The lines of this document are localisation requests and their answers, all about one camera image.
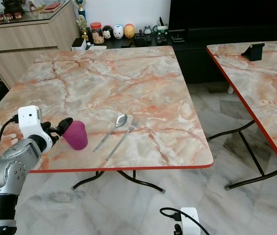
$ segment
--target metal fork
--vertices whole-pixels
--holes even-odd
[[[138,118],[137,117],[134,117],[134,120],[133,122],[131,123],[129,129],[127,130],[127,132],[125,133],[125,135],[122,137],[122,139],[118,142],[118,144],[114,147],[114,149],[112,150],[112,152],[109,154],[109,156],[106,158],[106,160],[108,161],[111,156],[114,154],[114,152],[117,150],[117,148],[121,145],[122,141],[125,139],[125,137],[127,136],[127,134],[131,131],[131,130],[134,130],[135,127],[137,126],[138,124]]]

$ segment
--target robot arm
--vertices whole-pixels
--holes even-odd
[[[42,114],[37,106],[18,110],[19,126],[25,139],[18,141],[0,157],[0,235],[16,232],[15,206],[26,176],[33,169],[42,153],[48,152],[73,122],[67,118],[57,127],[49,122],[41,123]]]

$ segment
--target toy figurine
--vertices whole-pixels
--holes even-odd
[[[135,35],[135,28],[134,25],[132,25],[131,23],[128,23],[127,25],[125,25],[124,27],[124,35],[127,38],[132,38]]]
[[[145,26],[144,33],[145,33],[146,35],[149,35],[149,34],[151,34],[151,32],[152,32],[152,30],[151,30],[151,28],[150,28],[150,25],[148,25],[148,27]]]
[[[78,16],[78,21],[76,21],[80,31],[81,31],[81,36],[84,38],[86,41],[88,40],[88,31],[87,31],[87,21],[85,20],[84,16],[79,15]]]
[[[120,24],[117,24],[113,28],[113,35],[116,39],[121,39],[124,35],[124,29],[123,26]]]
[[[112,39],[113,29],[111,26],[106,25],[102,30],[104,39]]]

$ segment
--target pink cup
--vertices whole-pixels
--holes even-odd
[[[63,137],[75,150],[84,149],[88,144],[85,125],[81,121],[73,121]]]

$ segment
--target marble floor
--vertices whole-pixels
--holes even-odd
[[[189,85],[207,136],[240,127],[252,118],[226,83]],[[277,157],[256,125],[243,131],[263,169]],[[229,182],[259,176],[238,134],[209,142],[214,165],[202,170],[138,171],[137,178],[166,190],[134,184],[117,172],[75,191],[93,173],[29,174],[16,207],[17,235],[172,235],[175,222],[162,207],[195,207],[211,235],[277,235],[277,176],[225,191]]]

